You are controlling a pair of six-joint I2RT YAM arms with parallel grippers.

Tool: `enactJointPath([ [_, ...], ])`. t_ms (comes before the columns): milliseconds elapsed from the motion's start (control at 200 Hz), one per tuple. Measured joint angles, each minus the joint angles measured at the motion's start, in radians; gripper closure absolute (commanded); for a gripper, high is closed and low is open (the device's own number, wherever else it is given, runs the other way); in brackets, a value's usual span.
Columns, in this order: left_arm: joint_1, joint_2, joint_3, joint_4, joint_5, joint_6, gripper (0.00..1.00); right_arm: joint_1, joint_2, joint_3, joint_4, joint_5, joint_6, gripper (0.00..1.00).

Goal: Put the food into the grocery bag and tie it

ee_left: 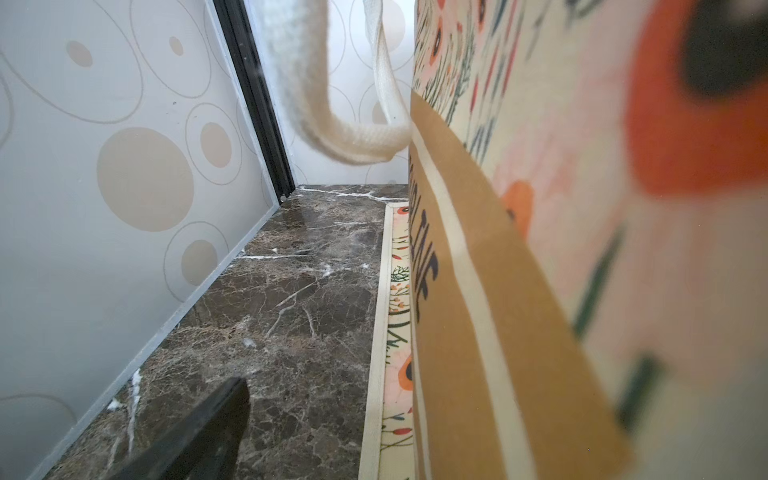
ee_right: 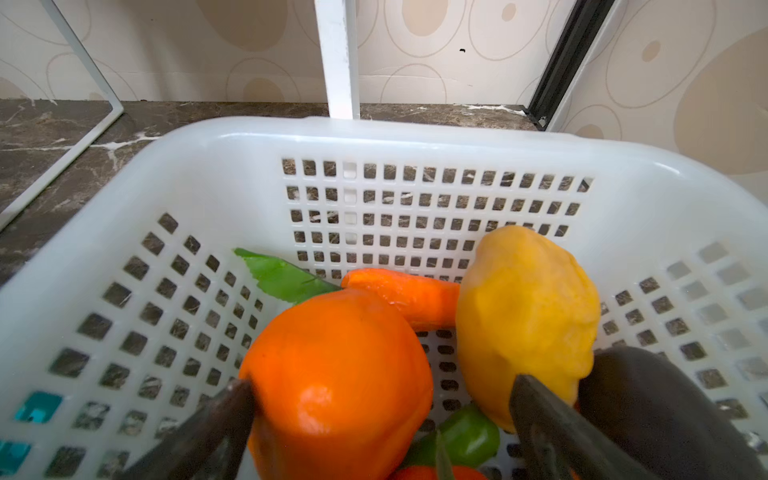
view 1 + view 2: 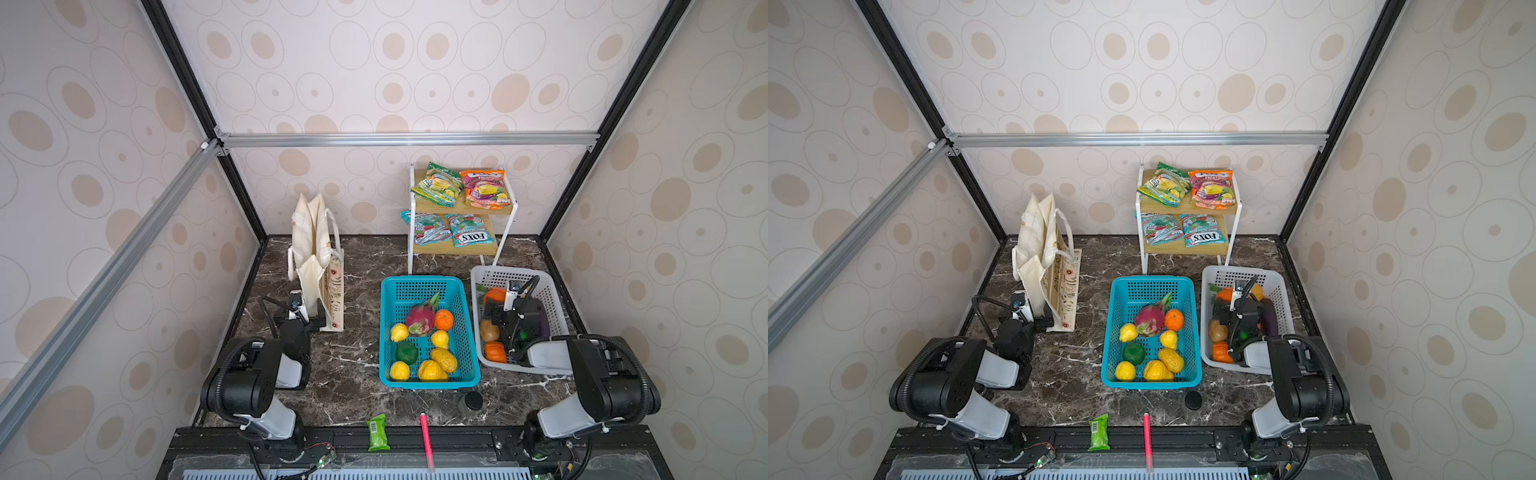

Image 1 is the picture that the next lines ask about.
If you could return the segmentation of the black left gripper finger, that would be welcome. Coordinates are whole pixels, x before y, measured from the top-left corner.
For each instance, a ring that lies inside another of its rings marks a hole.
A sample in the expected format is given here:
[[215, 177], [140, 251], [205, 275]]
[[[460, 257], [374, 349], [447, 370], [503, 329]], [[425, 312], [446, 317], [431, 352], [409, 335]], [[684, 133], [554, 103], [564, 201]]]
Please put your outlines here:
[[247, 381], [223, 382], [114, 479], [232, 479], [250, 416]]

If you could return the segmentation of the floral canvas grocery bag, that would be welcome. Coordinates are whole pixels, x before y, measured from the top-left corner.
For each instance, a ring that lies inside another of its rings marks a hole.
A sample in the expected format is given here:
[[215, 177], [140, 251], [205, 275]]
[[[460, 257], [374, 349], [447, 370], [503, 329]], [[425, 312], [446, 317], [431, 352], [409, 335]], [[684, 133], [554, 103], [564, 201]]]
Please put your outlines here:
[[327, 2], [252, 11], [300, 138], [409, 152], [412, 425], [362, 474], [766, 477], [765, 2], [420, 1], [404, 100], [367, 1], [381, 125], [331, 110]]

